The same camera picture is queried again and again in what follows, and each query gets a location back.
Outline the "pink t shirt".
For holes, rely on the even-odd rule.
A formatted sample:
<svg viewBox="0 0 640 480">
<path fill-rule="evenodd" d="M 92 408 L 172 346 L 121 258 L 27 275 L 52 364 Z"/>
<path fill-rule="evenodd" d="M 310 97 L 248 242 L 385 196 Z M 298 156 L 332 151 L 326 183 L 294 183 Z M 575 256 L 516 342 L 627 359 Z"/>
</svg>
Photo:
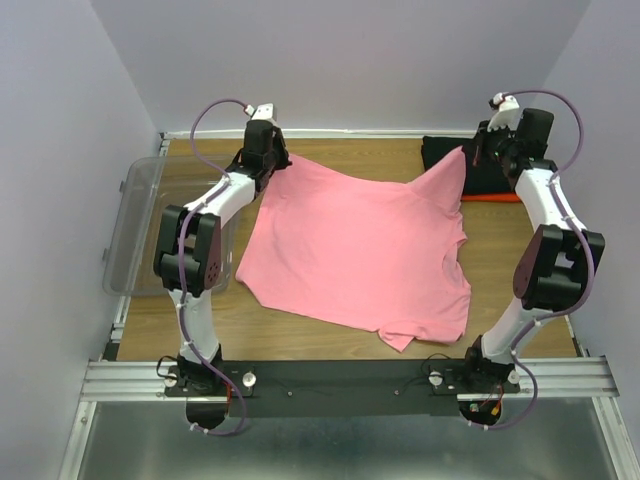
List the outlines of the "pink t shirt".
<svg viewBox="0 0 640 480">
<path fill-rule="evenodd" d="M 471 302 L 458 261 L 465 176 L 460 149 L 407 183 L 295 157 L 270 181 L 237 280 L 264 307 L 374 332 L 397 351 L 455 343 Z"/>
</svg>

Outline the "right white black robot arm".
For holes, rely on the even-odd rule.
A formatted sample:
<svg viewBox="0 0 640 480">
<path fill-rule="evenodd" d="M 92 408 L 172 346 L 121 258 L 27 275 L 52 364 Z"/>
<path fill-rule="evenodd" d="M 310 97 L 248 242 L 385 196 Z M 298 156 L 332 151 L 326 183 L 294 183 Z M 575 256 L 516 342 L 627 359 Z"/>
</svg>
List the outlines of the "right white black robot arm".
<svg viewBox="0 0 640 480">
<path fill-rule="evenodd" d="M 464 150 L 476 162 L 501 167 L 533 228 L 513 274 L 509 306 L 467 349 L 460 367 L 462 384 L 474 392 L 512 381 L 520 348 L 549 321 L 582 306 L 604 252 L 603 235 L 576 218 L 558 167 L 545 157 L 553 121 L 544 110 L 498 108 Z"/>
</svg>

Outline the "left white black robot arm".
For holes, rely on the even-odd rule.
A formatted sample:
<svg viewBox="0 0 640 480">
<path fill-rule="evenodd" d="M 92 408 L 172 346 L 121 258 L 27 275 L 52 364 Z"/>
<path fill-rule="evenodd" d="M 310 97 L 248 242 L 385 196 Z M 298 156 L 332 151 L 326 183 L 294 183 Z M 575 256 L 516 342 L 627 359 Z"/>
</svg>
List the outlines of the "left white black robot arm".
<svg viewBox="0 0 640 480">
<path fill-rule="evenodd" d="M 269 119 L 247 122 L 242 148 L 218 184 L 199 199 L 162 213 L 153 270 L 174 302 L 182 345 L 165 377 L 169 389 L 214 396 L 227 392 L 211 295 L 223 266 L 222 231 L 291 165 L 281 129 Z"/>
</svg>

